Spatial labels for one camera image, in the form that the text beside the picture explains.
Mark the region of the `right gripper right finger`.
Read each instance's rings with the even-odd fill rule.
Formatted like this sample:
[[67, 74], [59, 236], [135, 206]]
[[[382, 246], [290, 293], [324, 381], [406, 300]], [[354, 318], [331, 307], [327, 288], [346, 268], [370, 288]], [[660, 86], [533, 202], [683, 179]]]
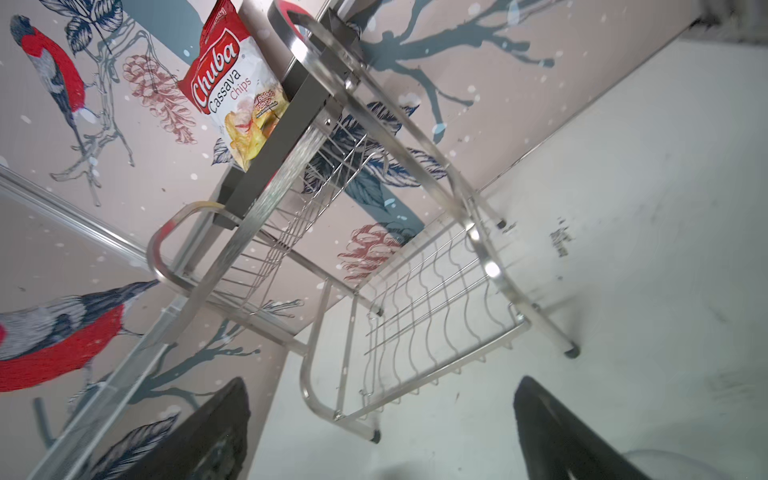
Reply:
[[530, 479], [647, 477], [534, 378], [522, 378], [513, 407]]

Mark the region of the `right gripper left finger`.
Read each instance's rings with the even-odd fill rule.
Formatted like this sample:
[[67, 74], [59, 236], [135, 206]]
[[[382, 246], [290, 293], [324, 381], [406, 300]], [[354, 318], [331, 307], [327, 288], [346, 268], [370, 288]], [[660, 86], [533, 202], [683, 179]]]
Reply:
[[236, 377], [142, 457], [121, 479], [236, 479], [248, 453], [251, 416]]

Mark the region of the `clear glass tumbler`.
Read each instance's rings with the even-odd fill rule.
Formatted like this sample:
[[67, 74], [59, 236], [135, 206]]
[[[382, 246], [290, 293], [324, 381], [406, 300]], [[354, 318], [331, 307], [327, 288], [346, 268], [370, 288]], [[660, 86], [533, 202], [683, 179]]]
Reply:
[[658, 450], [636, 449], [623, 453], [632, 463], [650, 479], [658, 480], [728, 480], [727, 473], [689, 456]]

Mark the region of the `steel two-tier dish rack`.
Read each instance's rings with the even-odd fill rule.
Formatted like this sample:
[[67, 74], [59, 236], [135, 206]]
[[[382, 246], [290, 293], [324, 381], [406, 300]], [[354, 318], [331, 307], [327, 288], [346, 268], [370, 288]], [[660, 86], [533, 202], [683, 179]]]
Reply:
[[321, 114], [243, 219], [215, 202], [152, 237], [153, 273], [299, 355], [321, 419], [378, 443], [375, 414], [536, 328], [579, 346], [513, 282], [492, 243], [506, 221], [387, 95], [353, 47], [288, 2], [278, 37], [341, 106]]

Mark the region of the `red Chuba chips bag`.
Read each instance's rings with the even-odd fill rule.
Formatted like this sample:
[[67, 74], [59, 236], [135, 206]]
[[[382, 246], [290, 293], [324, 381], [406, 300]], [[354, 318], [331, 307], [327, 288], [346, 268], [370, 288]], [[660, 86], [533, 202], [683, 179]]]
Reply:
[[199, 51], [178, 87], [220, 130], [223, 146], [246, 171], [289, 101], [232, 2], [215, 3]]

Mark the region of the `black wall basket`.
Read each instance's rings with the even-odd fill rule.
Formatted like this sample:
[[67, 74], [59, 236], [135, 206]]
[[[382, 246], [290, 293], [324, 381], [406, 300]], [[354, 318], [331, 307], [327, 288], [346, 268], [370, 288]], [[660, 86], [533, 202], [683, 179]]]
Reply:
[[[359, 36], [346, 26], [337, 14], [337, 4], [342, 1], [329, 1], [330, 6], [323, 6], [319, 22], [328, 28], [347, 47], [353, 47], [355, 53], [362, 53], [359, 48]], [[277, 25], [277, 33], [288, 31], [288, 20], [278, 22], [276, 13], [269, 7], [267, 18], [272, 27]], [[318, 120], [321, 114], [341, 113], [341, 106], [295, 58], [291, 60], [283, 75], [284, 87], [290, 105], [286, 116], [280, 120], [276, 131], [267, 140], [265, 146], [255, 158], [246, 173], [230, 170], [222, 184], [218, 202], [224, 204], [226, 211], [243, 219], [249, 208], [263, 194], [265, 188], [278, 172], [284, 161], [299, 142], [302, 135]]]

